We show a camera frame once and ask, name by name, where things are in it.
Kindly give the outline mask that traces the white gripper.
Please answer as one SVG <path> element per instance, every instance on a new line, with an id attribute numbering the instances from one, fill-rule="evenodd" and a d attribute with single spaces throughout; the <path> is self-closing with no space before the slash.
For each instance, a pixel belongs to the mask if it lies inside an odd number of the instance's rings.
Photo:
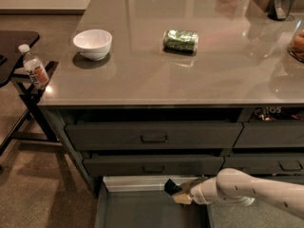
<path id="1" fill-rule="evenodd" d="M 206 178 L 197 178 L 183 182 L 180 185 L 180 188 L 183 191 L 190 190 L 190 196 L 186 193 L 177 193 L 172 196 L 174 202 L 182 205 L 190 205 L 193 200 L 193 202 L 199 205 L 209 204 L 209 201 L 206 199 L 202 192 L 202 184 L 204 181 L 206 181 Z"/>

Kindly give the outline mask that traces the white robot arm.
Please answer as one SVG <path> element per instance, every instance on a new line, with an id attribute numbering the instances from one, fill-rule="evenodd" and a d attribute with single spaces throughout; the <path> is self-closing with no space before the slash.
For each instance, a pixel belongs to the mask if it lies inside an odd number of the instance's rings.
<path id="1" fill-rule="evenodd" d="M 260 179 L 233 168 L 220 170 L 210 179 L 183 183 L 172 196 L 175 203 L 203 205 L 213 202 L 249 206 L 262 200 L 280 210 L 304 219 L 304 186 L 277 180 Z"/>

